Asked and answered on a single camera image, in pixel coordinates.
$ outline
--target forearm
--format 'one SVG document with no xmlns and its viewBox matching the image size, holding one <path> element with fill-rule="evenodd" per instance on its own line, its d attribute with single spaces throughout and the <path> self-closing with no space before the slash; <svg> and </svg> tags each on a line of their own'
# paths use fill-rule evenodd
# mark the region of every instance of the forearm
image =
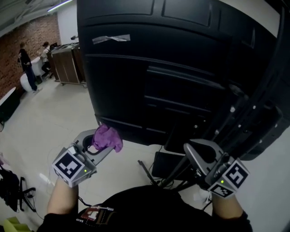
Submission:
<svg viewBox="0 0 290 232">
<path fill-rule="evenodd" d="M 63 180 L 57 179 L 51 194 L 47 213 L 68 214 L 77 206 L 78 186 L 70 188 Z"/>
<path fill-rule="evenodd" d="M 223 219 L 239 218 L 243 214 L 243 209 L 235 196 L 223 199 L 213 194 L 213 211 Z"/>
</svg>

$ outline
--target person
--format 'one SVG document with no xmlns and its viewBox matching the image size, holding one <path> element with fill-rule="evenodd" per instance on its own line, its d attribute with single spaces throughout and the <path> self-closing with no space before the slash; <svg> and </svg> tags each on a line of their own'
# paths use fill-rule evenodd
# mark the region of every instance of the person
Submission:
<svg viewBox="0 0 290 232">
<path fill-rule="evenodd" d="M 236 197 L 213 195 L 213 216 L 186 204 L 179 193 L 148 185 L 117 193 L 102 204 L 77 213 L 78 187 L 58 179 L 47 215 L 38 232 L 187 229 L 189 231 L 251 232 L 247 214 Z"/>
<path fill-rule="evenodd" d="M 46 74 L 48 74 L 49 73 L 49 70 L 50 70 L 50 63 L 49 63 L 48 58 L 47 58 L 47 53 L 50 50 L 50 46 L 49 46 L 49 43 L 48 42 L 44 42 L 44 44 L 42 46 L 44 47 L 44 50 L 43 50 L 42 54 L 40 55 L 40 58 L 43 61 L 43 66 L 41 67 L 41 69 Z"/>
<path fill-rule="evenodd" d="M 34 72 L 32 70 L 32 64 L 31 64 L 30 58 L 29 58 L 27 52 L 25 51 L 25 43 L 24 42 L 22 42 L 20 44 L 20 51 L 18 54 L 18 62 L 21 63 L 22 69 L 27 75 L 27 79 L 28 79 L 28 82 L 32 88 L 32 91 L 34 93 L 38 93 L 40 90 L 42 90 L 42 88 L 37 88 L 37 86 L 35 84 L 36 78 L 35 78 Z"/>
</svg>

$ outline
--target ceiling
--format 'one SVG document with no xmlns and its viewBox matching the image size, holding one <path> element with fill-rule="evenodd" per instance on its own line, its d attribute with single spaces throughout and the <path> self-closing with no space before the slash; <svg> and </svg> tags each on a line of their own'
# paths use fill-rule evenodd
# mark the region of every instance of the ceiling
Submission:
<svg viewBox="0 0 290 232">
<path fill-rule="evenodd" d="M 0 0 L 0 37 L 65 0 Z"/>
</svg>

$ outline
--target ceiling light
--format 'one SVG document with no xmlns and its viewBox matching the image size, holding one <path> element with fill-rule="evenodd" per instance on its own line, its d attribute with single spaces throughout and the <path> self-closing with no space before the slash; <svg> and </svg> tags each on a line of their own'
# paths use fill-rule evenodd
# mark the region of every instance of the ceiling light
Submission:
<svg viewBox="0 0 290 232">
<path fill-rule="evenodd" d="M 51 9 L 48 10 L 47 12 L 53 11 L 53 10 L 55 10 L 56 8 L 58 8 L 58 7 L 60 7 L 60 6 L 64 5 L 64 4 L 67 4 L 67 3 L 71 2 L 71 1 L 72 1 L 72 0 L 68 0 L 68 1 L 66 1 L 66 2 L 63 2 L 63 3 L 59 4 L 59 5 L 57 5 L 57 6 L 53 7 L 53 8 L 51 8 Z"/>
</svg>

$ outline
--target tape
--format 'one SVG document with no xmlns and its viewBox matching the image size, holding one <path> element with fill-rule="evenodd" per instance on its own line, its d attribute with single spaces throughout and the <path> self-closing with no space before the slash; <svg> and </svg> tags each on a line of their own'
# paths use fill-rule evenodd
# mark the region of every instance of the tape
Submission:
<svg viewBox="0 0 290 232">
<path fill-rule="evenodd" d="M 115 41 L 118 42 L 126 42 L 126 41 L 130 41 L 130 35 L 129 34 L 125 34 L 125 35 L 118 35 L 118 36 L 100 36 L 100 37 L 96 37 L 94 39 L 92 39 L 92 42 L 94 44 L 99 44 L 102 42 L 105 42 L 107 40 L 113 39 Z"/>
</svg>

